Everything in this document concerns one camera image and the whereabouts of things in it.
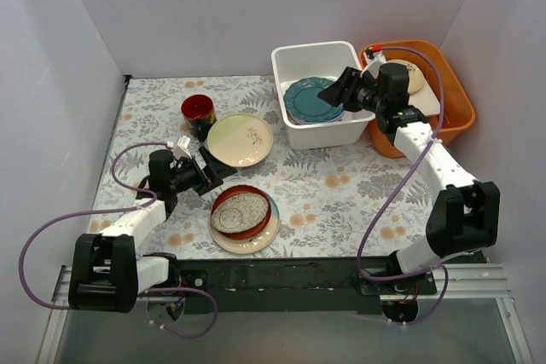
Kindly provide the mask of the cream green leaf plate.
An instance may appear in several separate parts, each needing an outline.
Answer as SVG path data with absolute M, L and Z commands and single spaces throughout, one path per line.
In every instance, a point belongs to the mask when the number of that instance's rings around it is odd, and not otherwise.
M 244 168 L 256 165 L 273 146 L 270 126 L 250 113 L 234 113 L 218 120 L 208 132 L 211 155 L 223 164 Z

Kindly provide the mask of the teal scalloped plate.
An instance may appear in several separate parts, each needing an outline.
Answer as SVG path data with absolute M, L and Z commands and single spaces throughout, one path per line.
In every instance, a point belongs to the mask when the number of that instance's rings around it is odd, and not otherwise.
M 328 78 L 302 78 L 291 84 L 283 96 L 286 111 L 306 124 L 332 122 L 345 113 L 342 107 L 333 107 L 318 94 L 334 82 Z

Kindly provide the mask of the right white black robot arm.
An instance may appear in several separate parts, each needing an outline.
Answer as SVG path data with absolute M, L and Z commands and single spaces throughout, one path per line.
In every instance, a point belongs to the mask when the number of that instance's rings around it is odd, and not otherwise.
M 451 156 L 427 117 L 409 103 L 410 76 L 406 66 L 387 62 L 377 75 L 347 67 L 319 98 L 346 111 L 361 109 L 375 114 L 380 131 L 412 164 L 434 196 L 425 234 L 393 252 L 383 274 L 360 275 L 386 281 L 396 293 L 415 286 L 417 275 L 466 252 L 496 244 L 500 190 L 465 171 Z

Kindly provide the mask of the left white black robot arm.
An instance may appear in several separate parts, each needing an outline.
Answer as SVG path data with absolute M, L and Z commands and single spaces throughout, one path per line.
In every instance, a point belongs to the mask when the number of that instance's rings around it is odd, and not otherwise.
M 148 175 L 137 188 L 135 209 L 99 234 L 82 234 L 76 241 L 68 302 L 72 309 L 132 310 L 137 296 L 154 287 L 165 296 L 182 284 L 177 258 L 159 252 L 137 257 L 137 247 L 165 222 L 177 206 L 177 196 L 189 189 L 204 195 L 223 184 L 237 169 L 199 152 L 206 166 L 176 148 L 149 155 Z

